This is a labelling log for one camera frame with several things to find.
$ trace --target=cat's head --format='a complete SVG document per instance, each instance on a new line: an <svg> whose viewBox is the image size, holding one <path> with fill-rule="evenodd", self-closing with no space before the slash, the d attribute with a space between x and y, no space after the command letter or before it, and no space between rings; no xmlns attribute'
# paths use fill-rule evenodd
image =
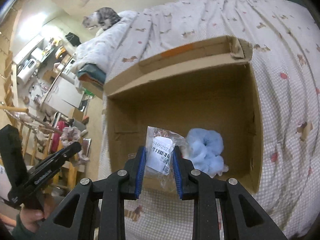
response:
<svg viewBox="0 0 320 240"><path fill-rule="evenodd" d="M90 29L98 27L98 25L95 23L95 21L92 19L92 17L89 17L89 16L83 17L82 25L85 28L90 28Z"/></svg>

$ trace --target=green sleeve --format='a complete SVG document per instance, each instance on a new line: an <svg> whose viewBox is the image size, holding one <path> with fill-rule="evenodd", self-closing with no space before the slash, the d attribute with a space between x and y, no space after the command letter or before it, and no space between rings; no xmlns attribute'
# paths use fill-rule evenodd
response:
<svg viewBox="0 0 320 240"><path fill-rule="evenodd" d="M31 240L35 233L32 233L24 227L21 222L20 214L17 215L17 226L12 231L12 236L15 240Z"/></svg>

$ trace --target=metal screw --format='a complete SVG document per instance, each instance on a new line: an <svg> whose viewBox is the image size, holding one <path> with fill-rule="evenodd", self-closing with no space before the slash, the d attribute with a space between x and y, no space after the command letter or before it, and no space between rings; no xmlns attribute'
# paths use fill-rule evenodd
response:
<svg viewBox="0 0 320 240"><path fill-rule="evenodd" d="M191 174L194 175L194 176L199 176L200 173L201 173L201 171L199 171L199 170L192 170L191 171Z"/></svg>
<svg viewBox="0 0 320 240"><path fill-rule="evenodd" d="M90 179L88 179L88 178L83 178L83 179L81 179L80 184L81 184L81 185L87 185L89 182L90 182Z"/></svg>
<svg viewBox="0 0 320 240"><path fill-rule="evenodd" d="M234 179L234 178L230 178L230 179L228 180L228 182L229 182L231 185L236 185L236 184L238 183L238 181L237 181L236 179Z"/></svg>
<svg viewBox="0 0 320 240"><path fill-rule="evenodd" d="M127 171L126 170L119 170L118 171L118 175L119 176L124 176L124 175L126 175L127 174Z"/></svg>

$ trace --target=small cardboard box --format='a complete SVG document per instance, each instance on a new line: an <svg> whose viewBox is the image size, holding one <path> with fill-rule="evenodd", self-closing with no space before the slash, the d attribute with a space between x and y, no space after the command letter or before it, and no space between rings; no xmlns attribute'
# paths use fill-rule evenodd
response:
<svg viewBox="0 0 320 240"><path fill-rule="evenodd" d="M111 170L123 168L128 155L145 145L148 126L184 137L191 128L204 128L223 138L229 171L217 178L236 178L257 192L263 134L251 57L251 44L223 36L140 61L106 83Z"/></svg>

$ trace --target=gray and white cat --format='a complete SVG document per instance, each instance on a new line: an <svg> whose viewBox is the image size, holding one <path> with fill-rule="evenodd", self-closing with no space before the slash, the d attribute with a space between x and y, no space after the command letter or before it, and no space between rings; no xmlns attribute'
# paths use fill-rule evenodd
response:
<svg viewBox="0 0 320 240"><path fill-rule="evenodd" d="M109 7L102 7L89 16L84 16L82 25L93 29L101 27L104 31L121 20L121 17Z"/></svg>

